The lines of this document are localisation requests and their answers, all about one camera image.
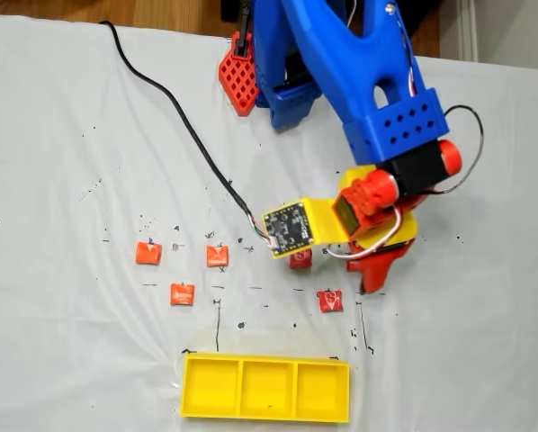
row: yellow tray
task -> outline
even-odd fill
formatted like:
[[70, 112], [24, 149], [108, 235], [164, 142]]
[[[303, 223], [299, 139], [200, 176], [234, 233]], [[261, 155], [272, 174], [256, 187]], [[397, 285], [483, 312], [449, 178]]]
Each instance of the yellow tray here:
[[349, 421], [349, 364], [256, 355], [188, 354], [182, 417]]

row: circuit board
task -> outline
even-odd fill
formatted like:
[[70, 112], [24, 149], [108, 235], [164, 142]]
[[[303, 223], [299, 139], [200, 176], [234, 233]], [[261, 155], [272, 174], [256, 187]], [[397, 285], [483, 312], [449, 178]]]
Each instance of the circuit board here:
[[283, 257], [309, 247], [314, 238], [302, 202], [282, 207], [264, 216], [267, 234], [273, 242], [273, 257]]

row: ink mark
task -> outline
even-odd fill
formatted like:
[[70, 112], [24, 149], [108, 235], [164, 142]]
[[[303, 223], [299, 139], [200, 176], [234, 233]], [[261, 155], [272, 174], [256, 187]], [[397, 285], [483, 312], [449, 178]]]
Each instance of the ink mark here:
[[363, 341], [365, 342], [365, 348], [368, 349], [367, 336], [365, 335], [365, 320], [363, 319], [363, 304], [360, 301], [357, 301], [355, 304], [359, 305], [359, 311], [361, 312], [361, 327], [363, 329]]
[[215, 334], [215, 345], [217, 346], [217, 352], [219, 352], [219, 324], [221, 323], [221, 299], [214, 300], [213, 304], [217, 304], [217, 333]]

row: small red cube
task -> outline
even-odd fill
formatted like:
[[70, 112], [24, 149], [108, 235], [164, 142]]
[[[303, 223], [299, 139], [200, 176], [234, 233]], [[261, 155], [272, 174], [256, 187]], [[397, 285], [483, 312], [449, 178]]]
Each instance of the small red cube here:
[[311, 249], [295, 252], [289, 257], [289, 268], [311, 268], [311, 264], [313, 264]]
[[341, 302], [341, 291], [319, 291], [319, 307], [322, 312], [342, 311], [343, 303]]

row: white cloth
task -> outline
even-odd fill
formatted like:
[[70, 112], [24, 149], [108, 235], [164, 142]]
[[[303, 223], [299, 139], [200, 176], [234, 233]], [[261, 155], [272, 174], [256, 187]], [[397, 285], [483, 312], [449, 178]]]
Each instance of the white cloth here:
[[[229, 105], [227, 40], [118, 31], [257, 218], [336, 194], [353, 160], [326, 100], [275, 133], [267, 110], [238, 118]], [[178, 417], [182, 351], [215, 351], [218, 299], [221, 352], [351, 362], [350, 423], [320, 430], [538, 431], [538, 72], [420, 65], [444, 107], [481, 114], [486, 147], [463, 187], [418, 209], [386, 295], [362, 297], [359, 276], [319, 250], [308, 274], [270, 258], [107, 27], [0, 17], [0, 432], [314, 429]], [[465, 112], [448, 121], [467, 166], [477, 126]], [[148, 238], [159, 266], [134, 264]], [[220, 242], [224, 273], [204, 263]], [[172, 282], [195, 284], [193, 307], [169, 305]], [[344, 312], [319, 311], [327, 288]]]

